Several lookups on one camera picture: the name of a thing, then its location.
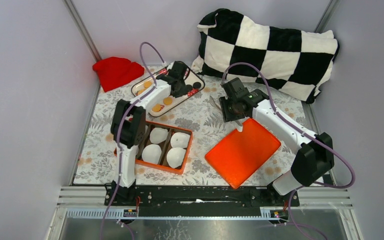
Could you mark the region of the metal tongs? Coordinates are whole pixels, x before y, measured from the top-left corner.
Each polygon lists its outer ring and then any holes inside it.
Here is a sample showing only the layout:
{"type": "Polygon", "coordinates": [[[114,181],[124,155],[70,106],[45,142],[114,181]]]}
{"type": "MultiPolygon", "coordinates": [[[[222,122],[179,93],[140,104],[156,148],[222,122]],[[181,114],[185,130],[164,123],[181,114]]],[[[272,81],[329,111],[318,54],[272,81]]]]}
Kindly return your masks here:
{"type": "MultiPolygon", "coordinates": [[[[209,96],[209,102],[210,102],[210,104],[213,106],[213,107],[215,107],[216,109],[217,109],[217,111],[219,112],[219,113],[223,113],[222,112],[222,109],[221,109],[221,107],[220,107],[220,105],[218,104],[218,103],[216,103],[216,99],[215,98],[213,98],[211,95],[209,96]]],[[[240,121],[238,121],[238,120],[235,120],[235,121],[232,121],[231,122],[234,126],[235,126],[235,128],[236,128],[236,130],[238,131],[238,132],[242,132],[243,131],[243,124],[240,122],[240,121]]]]}

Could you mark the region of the white strawberry tray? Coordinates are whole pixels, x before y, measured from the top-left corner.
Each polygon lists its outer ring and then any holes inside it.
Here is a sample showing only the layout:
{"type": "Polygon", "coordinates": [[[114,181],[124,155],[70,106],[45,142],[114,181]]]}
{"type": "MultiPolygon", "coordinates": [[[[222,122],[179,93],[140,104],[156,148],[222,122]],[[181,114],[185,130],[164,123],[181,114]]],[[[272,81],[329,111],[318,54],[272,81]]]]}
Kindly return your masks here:
{"type": "Polygon", "coordinates": [[[131,93],[137,98],[145,94],[154,85],[153,78],[157,81],[156,89],[140,101],[146,103],[147,112],[152,117],[164,115],[206,86],[204,80],[184,62],[174,61],[133,85],[131,93]]]}

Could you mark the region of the orange cookie box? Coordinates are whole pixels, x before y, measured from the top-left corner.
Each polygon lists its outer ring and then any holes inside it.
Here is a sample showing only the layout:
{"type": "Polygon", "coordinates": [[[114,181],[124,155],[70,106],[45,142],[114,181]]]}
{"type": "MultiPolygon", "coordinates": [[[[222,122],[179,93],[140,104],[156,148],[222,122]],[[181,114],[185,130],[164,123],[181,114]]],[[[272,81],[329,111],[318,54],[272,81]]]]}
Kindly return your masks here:
{"type": "Polygon", "coordinates": [[[145,122],[144,138],[143,138],[142,142],[138,145],[138,149],[136,150],[134,167],[135,167],[135,165],[142,165],[145,167],[161,170],[164,172],[181,175],[184,172],[184,168],[185,168],[185,164],[186,164],[186,158],[189,154],[189,150],[190,150],[190,147],[192,145],[192,139],[193,139],[193,132],[191,130],[180,128],[180,127],[175,127],[175,126],[170,126],[170,125],[166,125],[166,124],[162,124],[162,123],[157,123],[157,122],[153,122],[153,121],[146,121],[145,122]],[[152,163],[144,162],[142,160],[143,149],[146,146],[152,144],[150,142],[149,138],[150,138],[150,132],[153,128],[164,128],[164,129],[168,130],[167,139],[164,142],[158,144],[161,147],[161,151],[162,151],[158,164],[152,164],[152,163]],[[189,144],[188,144],[187,148],[185,148],[186,153],[185,153],[182,165],[177,167],[177,168],[171,168],[167,163],[167,153],[170,149],[172,149],[172,146],[170,144],[170,140],[171,140],[172,135],[176,132],[189,134],[190,140],[189,140],[189,144]]]}

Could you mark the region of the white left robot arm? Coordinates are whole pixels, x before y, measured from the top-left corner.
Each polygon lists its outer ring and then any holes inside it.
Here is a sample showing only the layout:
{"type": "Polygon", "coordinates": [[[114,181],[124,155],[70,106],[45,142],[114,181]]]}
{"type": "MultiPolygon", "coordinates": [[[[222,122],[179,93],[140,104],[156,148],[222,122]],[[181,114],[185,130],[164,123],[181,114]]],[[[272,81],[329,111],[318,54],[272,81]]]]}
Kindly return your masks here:
{"type": "Polygon", "coordinates": [[[136,181],[136,151],[145,136],[146,114],[169,96],[179,98],[187,95],[185,74],[188,69],[182,61],[173,62],[166,73],[152,75],[151,85],[141,94],[131,100],[120,99],[115,106],[110,131],[119,158],[114,181],[121,187],[115,197],[124,206],[135,200],[135,192],[130,187],[136,181]]]}

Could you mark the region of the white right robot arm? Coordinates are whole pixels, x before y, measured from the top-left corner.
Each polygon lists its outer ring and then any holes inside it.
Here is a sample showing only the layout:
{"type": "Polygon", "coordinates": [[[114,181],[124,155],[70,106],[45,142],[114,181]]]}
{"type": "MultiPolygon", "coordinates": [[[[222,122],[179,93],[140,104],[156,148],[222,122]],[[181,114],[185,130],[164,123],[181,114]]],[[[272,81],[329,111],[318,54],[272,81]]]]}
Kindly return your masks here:
{"type": "Polygon", "coordinates": [[[281,205],[292,190],[310,186],[334,167],[329,134],[317,134],[298,124],[277,109],[266,93],[249,91],[239,78],[221,86],[226,94],[219,98],[225,122],[252,118],[272,131],[295,155],[290,169],[269,184],[266,198],[271,205],[281,205]]]}

